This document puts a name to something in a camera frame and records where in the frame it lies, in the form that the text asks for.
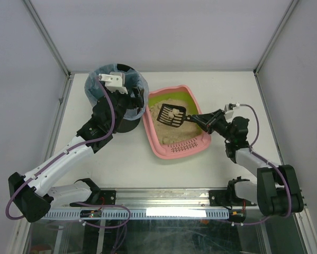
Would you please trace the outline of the blue plastic bin liner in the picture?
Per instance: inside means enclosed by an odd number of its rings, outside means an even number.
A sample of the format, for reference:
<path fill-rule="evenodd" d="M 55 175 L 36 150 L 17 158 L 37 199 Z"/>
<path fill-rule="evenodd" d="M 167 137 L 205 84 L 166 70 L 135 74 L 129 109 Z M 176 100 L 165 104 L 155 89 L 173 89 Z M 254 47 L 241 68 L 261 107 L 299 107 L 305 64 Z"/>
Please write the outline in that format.
<path fill-rule="evenodd" d="M 115 71 L 115 63 L 111 63 L 104 66 L 99 66 L 97 69 L 89 73 L 89 76 L 87 77 L 85 81 L 85 94 L 92 106 L 95 106 L 97 103 L 97 100 L 100 97 L 104 97 L 104 93 L 102 89 L 100 88 L 100 85 L 97 84 L 97 76 L 99 74 L 109 74 L 110 72 L 116 72 Z"/>

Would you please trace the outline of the pink green litter box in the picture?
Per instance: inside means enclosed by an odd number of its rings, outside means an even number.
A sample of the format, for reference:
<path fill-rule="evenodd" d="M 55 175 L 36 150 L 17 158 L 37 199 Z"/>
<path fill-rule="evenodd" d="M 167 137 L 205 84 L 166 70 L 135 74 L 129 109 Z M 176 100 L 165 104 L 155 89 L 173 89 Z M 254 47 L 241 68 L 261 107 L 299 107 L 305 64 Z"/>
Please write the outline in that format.
<path fill-rule="evenodd" d="M 211 143 L 211 136 L 201 129 L 198 129 L 199 135 L 191 139 L 172 144 L 160 143 L 149 109 L 155 104 L 167 99 L 184 101 L 188 106 L 190 114 L 201 114 L 201 109 L 196 98 L 186 85 L 166 87 L 150 92 L 149 102 L 142 119 L 154 154 L 161 159 L 178 159 L 194 155 L 207 149 Z"/>

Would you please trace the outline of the black trash bin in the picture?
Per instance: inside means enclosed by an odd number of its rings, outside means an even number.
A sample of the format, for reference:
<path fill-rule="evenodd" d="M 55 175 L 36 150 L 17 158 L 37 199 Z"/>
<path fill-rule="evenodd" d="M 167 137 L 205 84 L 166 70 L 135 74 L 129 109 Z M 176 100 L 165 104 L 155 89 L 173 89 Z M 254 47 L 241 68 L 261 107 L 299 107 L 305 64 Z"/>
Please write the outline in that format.
<path fill-rule="evenodd" d="M 118 128 L 118 133 L 126 133 L 134 130 L 138 126 L 140 119 L 146 110 L 146 106 L 148 105 L 149 86 L 145 78 L 138 71 L 128 65 L 117 63 L 115 71 L 124 73 L 124 85 L 128 91 L 135 86 L 138 87 L 144 103 L 143 107 L 126 111 Z"/>

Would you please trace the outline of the black slotted litter scoop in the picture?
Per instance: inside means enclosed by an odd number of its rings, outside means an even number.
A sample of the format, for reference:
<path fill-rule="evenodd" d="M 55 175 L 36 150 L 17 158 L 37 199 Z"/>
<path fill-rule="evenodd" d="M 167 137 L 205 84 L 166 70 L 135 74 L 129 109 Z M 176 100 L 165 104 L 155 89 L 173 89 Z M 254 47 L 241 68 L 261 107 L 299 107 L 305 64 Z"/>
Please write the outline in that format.
<path fill-rule="evenodd" d="M 156 120 L 159 123 L 174 128 L 179 128 L 184 122 L 196 123 L 191 115 L 186 114 L 185 107 L 165 103 L 161 105 Z"/>

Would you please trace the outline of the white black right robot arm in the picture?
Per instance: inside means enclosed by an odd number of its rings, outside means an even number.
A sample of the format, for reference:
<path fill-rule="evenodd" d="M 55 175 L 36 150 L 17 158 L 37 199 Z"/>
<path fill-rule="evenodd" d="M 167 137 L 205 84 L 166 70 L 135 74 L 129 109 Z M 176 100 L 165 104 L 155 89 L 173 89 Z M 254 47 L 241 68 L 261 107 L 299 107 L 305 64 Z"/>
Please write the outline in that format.
<path fill-rule="evenodd" d="M 258 205 L 264 216 L 288 217 L 304 209 L 303 196 L 291 165 L 277 165 L 256 153 L 247 140 L 249 119 L 236 116 L 228 122 L 223 110 L 189 115 L 208 134 L 218 133 L 224 138 L 226 156 L 256 177 L 256 182 L 237 177 L 228 182 L 226 194 L 220 202 L 239 204 L 244 200 Z"/>

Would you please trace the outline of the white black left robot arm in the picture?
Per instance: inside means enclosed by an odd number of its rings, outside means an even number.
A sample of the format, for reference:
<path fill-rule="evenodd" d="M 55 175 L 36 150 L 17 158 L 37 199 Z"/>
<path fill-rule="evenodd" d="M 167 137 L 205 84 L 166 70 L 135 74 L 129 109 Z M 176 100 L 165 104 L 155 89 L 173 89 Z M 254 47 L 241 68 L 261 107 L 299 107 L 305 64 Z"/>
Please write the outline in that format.
<path fill-rule="evenodd" d="M 76 163 L 106 146 L 124 123 L 127 111 L 134 111 L 135 118 L 140 118 L 147 102 L 148 90 L 138 85 L 118 89 L 102 86 L 102 95 L 90 119 L 62 150 L 24 175 L 15 172 L 9 176 L 10 200 L 5 209 L 6 217 L 15 219 L 10 215 L 11 204 L 22 213 L 21 219 L 32 223 L 55 207 L 76 202 L 96 203 L 99 187 L 89 178 L 71 185 L 55 187 L 54 184 Z"/>

